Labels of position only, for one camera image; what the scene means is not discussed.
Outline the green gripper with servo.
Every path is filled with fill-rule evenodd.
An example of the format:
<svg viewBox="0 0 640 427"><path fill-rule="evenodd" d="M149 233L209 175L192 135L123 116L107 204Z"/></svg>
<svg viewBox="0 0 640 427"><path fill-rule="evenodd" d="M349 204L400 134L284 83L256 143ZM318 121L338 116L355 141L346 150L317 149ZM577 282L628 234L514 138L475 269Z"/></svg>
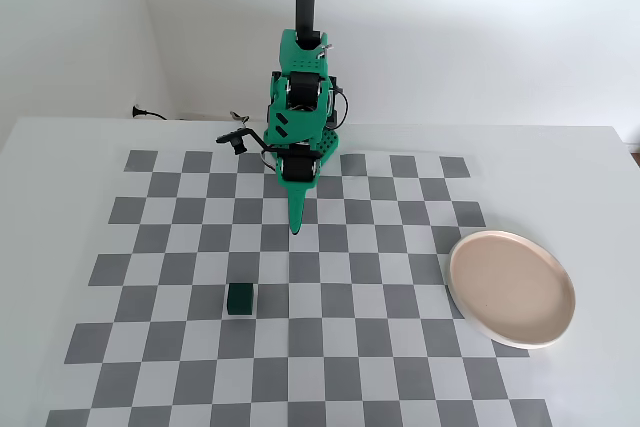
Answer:
<svg viewBox="0 0 640 427"><path fill-rule="evenodd" d="M317 181L322 154L306 144L276 147L273 154L282 180L293 185L287 188L289 226L291 233L297 235L302 226L306 193Z"/></svg>

